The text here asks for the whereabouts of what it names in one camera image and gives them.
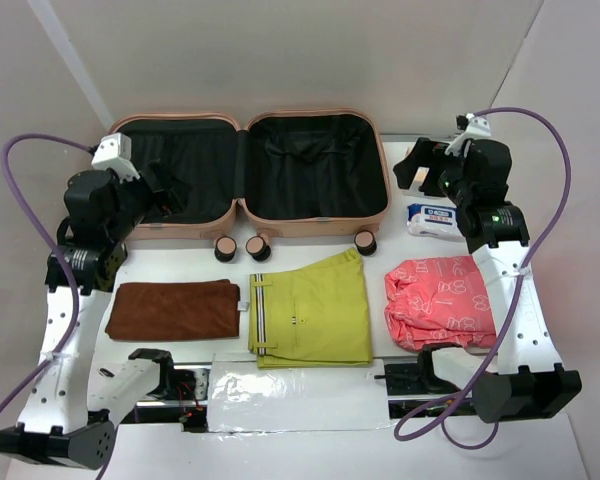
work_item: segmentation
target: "suitcase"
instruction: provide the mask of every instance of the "suitcase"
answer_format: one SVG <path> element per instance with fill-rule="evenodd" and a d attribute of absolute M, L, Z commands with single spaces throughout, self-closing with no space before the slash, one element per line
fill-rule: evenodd
<path fill-rule="evenodd" d="M 183 213 L 151 211 L 131 239 L 210 239 L 216 257 L 230 261 L 240 204 L 256 228 L 246 248 L 258 261 L 274 237 L 355 235 L 361 254 L 376 249 L 391 194 L 380 136 L 361 112 L 265 113 L 244 129 L 219 113 L 140 114 L 113 132 L 131 138 L 136 167 L 162 160 L 188 197 Z"/>

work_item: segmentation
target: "wet wipes package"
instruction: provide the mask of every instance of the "wet wipes package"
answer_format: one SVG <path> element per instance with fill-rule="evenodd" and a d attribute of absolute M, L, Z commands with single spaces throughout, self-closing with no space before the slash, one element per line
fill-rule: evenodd
<path fill-rule="evenodd" d="M 458 230 L 456 209 L 439 205 L 412 203 L 407 207 L 407 228 L 411 235 L 463 240 Z"/>

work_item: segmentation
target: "yellow-green garment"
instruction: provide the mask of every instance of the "yellow-green garment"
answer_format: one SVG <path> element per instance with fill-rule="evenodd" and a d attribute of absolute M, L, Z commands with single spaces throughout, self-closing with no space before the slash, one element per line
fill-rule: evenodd
<path fill-rule="evenodd" d="M 362 258 L 351 248 L 291 272 L 251 275 L 249 350 L 258 367 L 373 359 Z"/>

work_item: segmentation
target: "striped trim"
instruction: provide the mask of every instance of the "striped trim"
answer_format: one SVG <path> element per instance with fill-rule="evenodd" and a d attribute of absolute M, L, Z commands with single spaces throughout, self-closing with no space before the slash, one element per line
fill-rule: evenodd
<path fill-rule="evenodd" d="M 262 274 L 256 274 L 256 281 L 262 282 Z M 262 286 L 256 287 L 256 303 L 257 303 L 257 317 L 258 317 L 258 342 L 265 343 L 267 341 L 267 333 L 265 330 L 265 313 L 264 313 L 264 288 Z M 258 348 L 258 355 L 266 355 L 266 348 Z"/>

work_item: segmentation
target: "wall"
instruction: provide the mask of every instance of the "wall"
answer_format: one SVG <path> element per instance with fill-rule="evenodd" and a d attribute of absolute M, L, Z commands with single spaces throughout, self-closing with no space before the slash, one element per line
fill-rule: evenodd
<path fill-rule="evenodd" d="M 25 2 L 0 0 L 0 148 L 11 136 L 39 131 L 93 143 L 102 126 Z M 25 196 L 55 231 L 67 178 L 88 159 L 46 142 L 13 150 Z M 0 171 L 0 400 L 35 365 L 46 312 L 48 250 L 26 222 Z M 13 425 L 19 398 L 0 418 Z M 0 479 L 8 464 L 0 456 Z"/>
<path fill-rule="evenodd" d="M 541 3 L 50 0 L 114 118 L 351 106 L 384 133 L 489 106 Z"/>
<path fill-rule="evenodd" d="M 534 109 L 564 136 L 573 161 L 565 214 L 534 260 L 539 295 L 583 392 L 568 411 L 592 480 L 600 479 L 600 0 L 547 0 L 495 101 Z M 492 117 L 512 147 L 511 198 L 534 236 L 557 206 L 561 156 L 544 127 Z"/>

